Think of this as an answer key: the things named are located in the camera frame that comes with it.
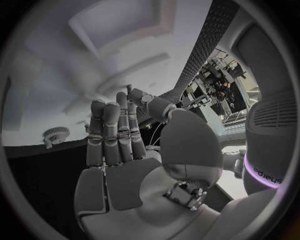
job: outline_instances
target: speaker grille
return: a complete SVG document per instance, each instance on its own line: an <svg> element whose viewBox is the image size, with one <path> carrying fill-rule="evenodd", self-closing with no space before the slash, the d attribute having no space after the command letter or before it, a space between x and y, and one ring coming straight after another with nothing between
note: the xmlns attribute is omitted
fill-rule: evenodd
<svg viewBox="0 0 300 240"><path fill-rule="evenodd" d="M297 124L295 99L264 102L255 111L254 125L265 128L291 127Z"/></svg>

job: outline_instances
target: purple led strip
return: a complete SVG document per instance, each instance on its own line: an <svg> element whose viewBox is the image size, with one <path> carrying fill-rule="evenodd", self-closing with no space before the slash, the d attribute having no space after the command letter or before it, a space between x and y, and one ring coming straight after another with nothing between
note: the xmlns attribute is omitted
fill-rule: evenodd
<svg viewBox="0 0 300 240"><path fill-rule="evenodd" d="M248 161L247 153L244 156L244 165L245 165L245 168L247 169L248 173L252 177L254 177L257 181L259 181L261 184L266 185L266 186L268 186L269 188L272 188L272 189L278 189L279 188L279 185L275 185L275 183L271 183L271 182L265 180L264 178L259 177L258 175L255 174L253 168L251 167L251 165Z"/></svg>

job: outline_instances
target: wire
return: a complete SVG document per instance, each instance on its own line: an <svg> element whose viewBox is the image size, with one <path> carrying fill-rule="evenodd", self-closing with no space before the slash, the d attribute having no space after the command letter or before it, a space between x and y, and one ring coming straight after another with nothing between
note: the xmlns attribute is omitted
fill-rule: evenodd
<svg viewBox="0 0 300 240"><path fill-rule="evenodd" d="M156 129L155 129L155 131L153 132L152 137L151 137L151 139L150 139L149 145L151 145L152 140L153 140L153 137L154 137L154 134L157 132L157 130L159 129L159 127L160 127L162 124L163 124L163 123L161 122L161 123L156 127Z"/></svg>
<svg viewBox="0 0 300 240"><path fill-rule="evenodd" d="M159 141L159 139L161 139L161 137L159 137L158 139L156 139L155 142L153 143L153 145L155 145Z"/></svg>

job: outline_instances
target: white ceiling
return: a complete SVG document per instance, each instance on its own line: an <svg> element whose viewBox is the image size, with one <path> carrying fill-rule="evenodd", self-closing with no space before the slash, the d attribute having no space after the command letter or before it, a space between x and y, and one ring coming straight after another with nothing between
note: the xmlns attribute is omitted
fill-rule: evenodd
<svg viewBox="0 0 300 240"><path fill-rule="evenodd" d="M32 30L11 66L5 146L43 144L51 127L87 136L93 99L127 84L160 95L176 84L212 0L64 0Z"/></svg>

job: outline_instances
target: robotic hand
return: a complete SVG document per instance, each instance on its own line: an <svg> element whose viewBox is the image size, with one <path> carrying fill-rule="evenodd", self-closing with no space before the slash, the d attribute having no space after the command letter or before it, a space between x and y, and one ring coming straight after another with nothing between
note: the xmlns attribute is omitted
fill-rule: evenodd
<svg viewBox="0 0 300 240"><path fill-rule="evenodd" d="M91 239L169 239L208 211L205 191L223 168L218 140L196 114L160 97L133 89L128 96L119 92L116 101L91 104L88 168L75 191L76 217ZM167 123L162 163L146 158L136 105ZM217 215L209 216L213 222ZM146 229L151 234L141 237Z"/></svg>

